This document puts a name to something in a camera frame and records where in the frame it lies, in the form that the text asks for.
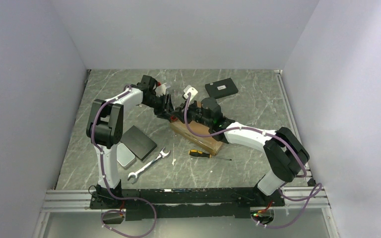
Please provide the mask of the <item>brown cardboard express box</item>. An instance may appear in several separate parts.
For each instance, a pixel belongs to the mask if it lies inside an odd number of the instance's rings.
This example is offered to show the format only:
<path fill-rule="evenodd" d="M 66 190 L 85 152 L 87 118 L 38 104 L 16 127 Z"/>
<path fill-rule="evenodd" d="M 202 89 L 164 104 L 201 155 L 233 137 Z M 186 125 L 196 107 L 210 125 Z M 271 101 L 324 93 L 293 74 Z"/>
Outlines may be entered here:
<path fill-rule="evenodd" d="M 202 102 L 192 101 L 189 104 L 197 104 L 199 107 L 198 122 L 188 123 L 187 119 L 185 123 L 178 119 L 170 120 L 170 128 L 209 154 L 217 155 L 224 143 L 221 135 L 211 134 L 220 131 L 221 123 L 224 122 L 221 107 L 213 98 L 205 98 Z"/>

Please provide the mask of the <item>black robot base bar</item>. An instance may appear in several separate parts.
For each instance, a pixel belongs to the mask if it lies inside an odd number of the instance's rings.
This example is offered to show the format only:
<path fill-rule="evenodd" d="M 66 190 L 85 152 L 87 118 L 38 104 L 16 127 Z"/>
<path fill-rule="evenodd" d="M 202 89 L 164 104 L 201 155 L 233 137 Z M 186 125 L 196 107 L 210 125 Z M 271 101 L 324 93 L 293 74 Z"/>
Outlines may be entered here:
<path fill-rule="evenodd" d="M 90 209 L 123 208 L 127 221 L 161 218 L 221 217 L 248 218 L 255 208 L 283 207 L 278 191 L 263 196 L 252 187 L 122 189 L 122 199 L 93 191 Z"/>

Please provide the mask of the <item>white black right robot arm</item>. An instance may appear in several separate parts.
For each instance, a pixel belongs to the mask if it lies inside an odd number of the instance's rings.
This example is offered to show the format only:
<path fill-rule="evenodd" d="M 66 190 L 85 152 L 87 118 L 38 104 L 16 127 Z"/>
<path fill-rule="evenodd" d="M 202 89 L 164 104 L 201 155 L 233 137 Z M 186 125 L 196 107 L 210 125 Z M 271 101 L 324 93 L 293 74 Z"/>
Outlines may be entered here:
<path fill-rule="evenodd" d="M 287 127 L 266 130 L 243 125 L 225 117 L 214 98 L 205 98 L 200 105 L 187 99 L 172 114 L 186 126 L 194 121 L 208 127 L 208 136 L 216 141 L 247 146 L 266 155 L 270 170 L 257 182 L 253 193 L 260 206 L 267 205 L 281 186 L 298 178 L 299 172 L 307 174 L 305 165 L 310 155 Z"/>

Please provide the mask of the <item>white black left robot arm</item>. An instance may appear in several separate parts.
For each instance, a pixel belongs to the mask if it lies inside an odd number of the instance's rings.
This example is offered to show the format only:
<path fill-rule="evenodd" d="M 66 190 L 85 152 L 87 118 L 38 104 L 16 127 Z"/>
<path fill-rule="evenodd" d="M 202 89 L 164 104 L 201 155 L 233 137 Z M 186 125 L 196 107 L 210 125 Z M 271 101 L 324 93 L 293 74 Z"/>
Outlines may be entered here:
<path fill-rule="evenodd" d="M 87 123 L 86 135 L 93 144 L 99 165 L 98 195 L 110 208 L 117 208 L 123 201 L 121 178 L 117 168 L 117 146 L 124 128 L 124 114 L 138 105 L 153 109 L 161 119 L 172 121 L 173 104 L 165 85 L 144 75 L 140 82 L 127 85 L 124 90 L 108 99 L 96 99 Z"/>

